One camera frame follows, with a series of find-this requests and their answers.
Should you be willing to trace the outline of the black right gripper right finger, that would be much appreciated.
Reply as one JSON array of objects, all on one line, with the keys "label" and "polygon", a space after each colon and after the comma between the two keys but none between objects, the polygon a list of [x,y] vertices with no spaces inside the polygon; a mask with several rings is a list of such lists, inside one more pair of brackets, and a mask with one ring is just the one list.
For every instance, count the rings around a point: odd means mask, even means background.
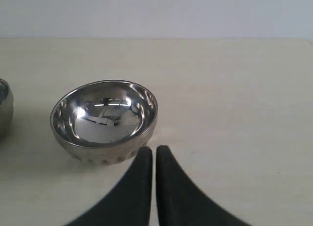
[{"label": "black right gripper right finger", "polygon": [[156,149],[156,202],[161,226],[248,225],[207,197],[165,145]]}]

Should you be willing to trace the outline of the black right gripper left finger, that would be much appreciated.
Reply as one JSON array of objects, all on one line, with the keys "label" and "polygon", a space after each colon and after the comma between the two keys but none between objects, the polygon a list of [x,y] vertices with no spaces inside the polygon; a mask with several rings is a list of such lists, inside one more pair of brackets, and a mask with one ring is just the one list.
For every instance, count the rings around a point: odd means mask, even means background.
[{"label": "black right gripper left finger", "polygon": [[152,197],[153,155],[141,147],[116,186],[69,226],[147,226]]}]

